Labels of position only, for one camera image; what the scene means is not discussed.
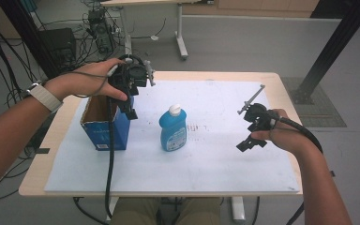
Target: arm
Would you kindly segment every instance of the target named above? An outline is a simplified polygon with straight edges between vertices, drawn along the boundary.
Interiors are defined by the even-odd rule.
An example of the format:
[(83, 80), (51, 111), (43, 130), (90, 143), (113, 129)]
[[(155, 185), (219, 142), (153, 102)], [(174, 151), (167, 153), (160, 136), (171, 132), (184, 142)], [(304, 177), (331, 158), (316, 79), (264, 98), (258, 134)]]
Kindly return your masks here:
[[(283, 110), (277, 113), (287, 117)], [(256, 131), (251, 137), (270, 140), (296, 157), (302, 176), (306, 224), (352, 224), (323, 154), (308, 138), (279, 122), (271, 131)]]
[[(105, 76), (115, 64), (122, 63), (111, 59), (101, 63), (93, 63), (77, 69), (94, 75)], [(127, 96), (107, 84), (106, 79), (88, 77), (69, 73), (49, 80), (45, 88), (59, 100), (70, 95), (90, 95), (95, 93), (101, 84), (99, 94), (126, 100)], [(0, 115), (0, 177), (14, 162), (27, 145), (31, 137), (50, 115), (49, 110), (33, 97), (28, 97)]]

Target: black pole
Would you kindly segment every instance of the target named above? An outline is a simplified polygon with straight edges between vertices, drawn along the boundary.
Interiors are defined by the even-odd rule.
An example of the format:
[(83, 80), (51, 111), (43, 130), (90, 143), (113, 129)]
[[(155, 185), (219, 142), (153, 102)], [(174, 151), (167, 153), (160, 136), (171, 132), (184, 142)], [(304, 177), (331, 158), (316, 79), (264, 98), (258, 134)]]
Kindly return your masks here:
[(354, 1), (336, 28), (306, 78), (296, 90), (291, 91), (291, 98), (296, 104), (311, 104), (311, 94), (323, 76), (349, 43), (355, 32), (360, 27), (360, 0)]
[(42, 43), (34, 21), (23, 7), (20, 0), (0, 0), (3, 9), (20, 37), (27, 45), (29, 51), (49, 79), (57, 77), (60, 73), (46, 46)]

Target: smartwatch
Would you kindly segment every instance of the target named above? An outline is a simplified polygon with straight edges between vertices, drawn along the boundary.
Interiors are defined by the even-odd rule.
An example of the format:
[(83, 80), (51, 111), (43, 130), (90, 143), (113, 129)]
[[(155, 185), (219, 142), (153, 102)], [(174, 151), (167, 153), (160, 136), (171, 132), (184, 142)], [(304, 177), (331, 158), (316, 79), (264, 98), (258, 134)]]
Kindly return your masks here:
[(42, 105), (44, 105), (51, 113), (56, 113), (63, 105), (63, 102), (57, 99), (52, 93), (46, 90), (41, 81), (33, 83), (26, 91), (25, 98), (33, 96)]

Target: hand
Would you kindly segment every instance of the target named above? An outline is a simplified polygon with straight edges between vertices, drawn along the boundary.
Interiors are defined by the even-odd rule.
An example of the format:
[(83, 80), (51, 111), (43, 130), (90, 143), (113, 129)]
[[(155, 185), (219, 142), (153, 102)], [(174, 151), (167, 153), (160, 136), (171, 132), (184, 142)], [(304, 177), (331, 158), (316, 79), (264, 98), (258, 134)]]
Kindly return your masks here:
[[(289, 118), (284, 110), (274, 110), (274, 112), (281, 117)], [(293, 154), (303, 149), (306, 144), (313, 144), (298, 130), (279, 121), (271, 130), (254, 131), (250, 135), (253, 139), (271, 141), (277, 147)]]
[[(91, 63), (79, 67), (75, 72), (60, 75), (45, 84), (52, 94), (60, 100), (70, 95), (104, 95), (119, 100), (126, 100), (125, 93), (113, 88), (107, 82), (107, 72), (117, 64), (125, 63), (117, 58), (112, 58), (99, 63)], [(82, 75), (78, 72), (88, 73), (95, 76)]]

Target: white bottle cap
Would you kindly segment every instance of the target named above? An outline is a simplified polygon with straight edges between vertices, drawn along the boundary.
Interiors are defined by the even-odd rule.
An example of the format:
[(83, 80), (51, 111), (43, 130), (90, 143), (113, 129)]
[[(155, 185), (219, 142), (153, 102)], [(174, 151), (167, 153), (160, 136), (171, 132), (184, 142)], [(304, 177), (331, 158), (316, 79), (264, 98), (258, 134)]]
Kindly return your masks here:
[(180, 104), (175, 104), (175, 105), (172, 105), (170, 108), (169, 108), (169, 114), (171, 116), (177, 116), (179, 115), (181, 112), (181, 106)]

